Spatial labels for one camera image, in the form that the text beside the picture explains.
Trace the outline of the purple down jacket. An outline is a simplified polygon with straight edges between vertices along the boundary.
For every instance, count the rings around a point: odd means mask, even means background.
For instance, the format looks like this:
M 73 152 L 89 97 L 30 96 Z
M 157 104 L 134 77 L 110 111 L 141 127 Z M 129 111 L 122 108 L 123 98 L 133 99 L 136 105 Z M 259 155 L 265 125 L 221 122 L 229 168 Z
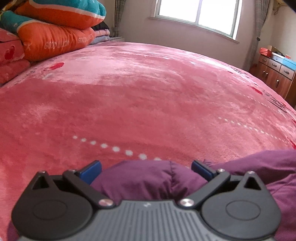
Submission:
M 94 161 L 39 171 L 11 226 L 19 240 L 295 240 L 295 150 L 191 168 Z

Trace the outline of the folded clothes stack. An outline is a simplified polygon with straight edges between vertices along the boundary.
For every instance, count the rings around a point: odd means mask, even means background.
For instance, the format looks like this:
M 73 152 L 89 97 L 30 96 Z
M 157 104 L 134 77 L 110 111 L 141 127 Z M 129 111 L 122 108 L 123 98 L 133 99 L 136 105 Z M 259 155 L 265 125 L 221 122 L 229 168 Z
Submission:
M 98 25 L 91 27 L 95 32 L 95 38 L 90 45 L 107 42 L 110 40 L 110 30 L 105 22 L 101 22 Z

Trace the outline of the pink heart-print bed cover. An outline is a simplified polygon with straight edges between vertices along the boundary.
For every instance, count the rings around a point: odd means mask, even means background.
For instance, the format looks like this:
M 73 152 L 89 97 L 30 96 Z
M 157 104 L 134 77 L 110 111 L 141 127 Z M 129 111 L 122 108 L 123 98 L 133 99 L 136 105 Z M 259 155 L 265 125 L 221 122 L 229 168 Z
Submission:
M 99 160 L 223 163 L 295 151 L 295 110 L 260 79 L 158 45 L 109 42 L 32 66 L 1 88 L 1 240 L 39 170 Z

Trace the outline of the brown wooden dresser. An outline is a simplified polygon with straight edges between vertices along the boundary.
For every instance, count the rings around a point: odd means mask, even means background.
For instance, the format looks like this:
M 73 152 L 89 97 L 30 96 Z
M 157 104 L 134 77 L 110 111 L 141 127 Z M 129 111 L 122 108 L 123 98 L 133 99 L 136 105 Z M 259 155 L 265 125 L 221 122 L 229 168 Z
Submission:
M 271 58 L 260 54 L 255 67 L 250 73 L 263 81 L 267 86 L 295 108 L 295 70 L 283 63 L 284 57 L 272 53 Z

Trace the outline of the pink heart-print pillow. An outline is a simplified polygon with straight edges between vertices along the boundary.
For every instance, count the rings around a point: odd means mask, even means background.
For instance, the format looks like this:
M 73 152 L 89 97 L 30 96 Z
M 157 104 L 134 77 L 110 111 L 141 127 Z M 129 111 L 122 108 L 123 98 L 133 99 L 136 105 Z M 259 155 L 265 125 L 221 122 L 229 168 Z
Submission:
M 1 28 L 0 44 L 1 86 L 30 67 L 26 60 L 23 45 L 19 37 Z

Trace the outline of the red box on dresser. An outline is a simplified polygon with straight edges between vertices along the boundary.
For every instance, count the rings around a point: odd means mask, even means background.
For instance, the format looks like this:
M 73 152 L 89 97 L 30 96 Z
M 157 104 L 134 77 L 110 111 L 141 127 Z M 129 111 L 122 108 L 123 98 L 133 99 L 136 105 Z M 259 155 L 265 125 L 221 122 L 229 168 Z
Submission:
M 269 58 L 272 56 L 272 52 L 269 49 L 267 49 L 267 48 L 260 48 L 259 49 L 259 53 L 261 55 L 266 56 L 266 57 L 269 57 Z

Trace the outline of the blue box on dresser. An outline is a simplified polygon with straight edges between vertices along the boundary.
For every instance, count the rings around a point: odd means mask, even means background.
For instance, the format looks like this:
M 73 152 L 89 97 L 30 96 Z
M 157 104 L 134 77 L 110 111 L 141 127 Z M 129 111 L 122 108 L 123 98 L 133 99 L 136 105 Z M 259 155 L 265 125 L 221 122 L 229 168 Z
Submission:
M 284 56 L 281 56 L 279 54 L 276 54 L 274 52 L 271 53 L 271 59 L 275 60 L 276 62 L 281 63 L 282 65 L 292 69 L 292 70 L 296 70 L 296 62 L 293 60 L 290 60 Z

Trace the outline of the orange teal folded quilt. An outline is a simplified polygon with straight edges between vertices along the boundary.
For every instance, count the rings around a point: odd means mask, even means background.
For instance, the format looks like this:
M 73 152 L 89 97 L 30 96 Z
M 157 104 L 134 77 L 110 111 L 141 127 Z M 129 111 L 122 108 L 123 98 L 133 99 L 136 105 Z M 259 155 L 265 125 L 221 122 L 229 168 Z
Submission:
M 11 1 L 1 27 L 20 38 L 25 59 L 37 62 L 88 46 L 105 17 L 99 1 Z

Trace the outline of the left plaid curtain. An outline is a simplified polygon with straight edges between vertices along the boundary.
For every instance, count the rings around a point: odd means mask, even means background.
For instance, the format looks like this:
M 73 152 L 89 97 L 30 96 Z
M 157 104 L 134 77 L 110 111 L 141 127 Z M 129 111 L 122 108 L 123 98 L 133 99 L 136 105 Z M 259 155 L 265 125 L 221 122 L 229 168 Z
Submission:
M 115 0 L 114 7 L 114 26 L 112 27 L 112 33 L 114 37 L 118 37 L 119 35 L 119 24 L 121 22 L 121 18 L 123 15 L 123 11 L 125 8 L 126 0 Z

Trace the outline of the plaid curtain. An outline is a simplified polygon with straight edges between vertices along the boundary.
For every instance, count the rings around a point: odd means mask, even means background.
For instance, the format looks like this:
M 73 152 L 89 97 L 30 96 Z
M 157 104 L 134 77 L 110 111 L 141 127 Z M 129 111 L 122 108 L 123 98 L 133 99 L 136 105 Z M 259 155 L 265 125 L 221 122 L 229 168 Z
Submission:
M 123 15 L 123 11 L 125 8 L 126 0 L 115 0 L 114 7 L 114 26 L 112 27 L 112 33 L 114 37 L 118 37 L 119 35 L 119 24 L 121 22 L 121 18 Z
M 243 69 L 248 71 L 253 63 L 255 53 L 260 42 L 260 35 L 263 25 L 266 21 L 268 14 L 270 0 L 255 0 L 254 1 L 254 12 L 255 12 L 255 27 L 252 40 L 243 64 Z

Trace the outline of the right plaid curtain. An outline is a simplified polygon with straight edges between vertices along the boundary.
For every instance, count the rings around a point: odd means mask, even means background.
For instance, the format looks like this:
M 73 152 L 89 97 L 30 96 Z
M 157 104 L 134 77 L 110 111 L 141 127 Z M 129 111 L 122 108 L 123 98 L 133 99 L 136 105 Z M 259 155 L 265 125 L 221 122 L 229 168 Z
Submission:
M 270 0 L 255 0 L 254 1 L 254 12 L 255 12 L 255 27 L 252 40 L 243 64 L 243 69 L 248 71 L 253 63 L 255 53 L 260 42 L 260 35 L 263 25 L 266 21 L 268 14 Z

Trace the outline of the window with white frame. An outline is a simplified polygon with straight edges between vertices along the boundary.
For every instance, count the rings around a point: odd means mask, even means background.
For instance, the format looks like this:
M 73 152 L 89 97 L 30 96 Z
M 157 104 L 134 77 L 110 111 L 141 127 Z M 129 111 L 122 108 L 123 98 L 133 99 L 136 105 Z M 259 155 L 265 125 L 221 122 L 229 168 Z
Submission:
M 202 28 L 236 42 L 241 10 L 240 0 L 159 0 L 152 1 L 149 16 Z

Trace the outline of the wall air conditioner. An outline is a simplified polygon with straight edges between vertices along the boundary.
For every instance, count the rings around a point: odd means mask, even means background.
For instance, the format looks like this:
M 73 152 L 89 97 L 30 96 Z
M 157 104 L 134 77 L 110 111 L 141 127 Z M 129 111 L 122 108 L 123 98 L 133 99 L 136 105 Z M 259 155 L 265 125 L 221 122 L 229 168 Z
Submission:
M 278 6 L 287 6 L 284 0 L 274 0 L 273 7 L 276 8 Z

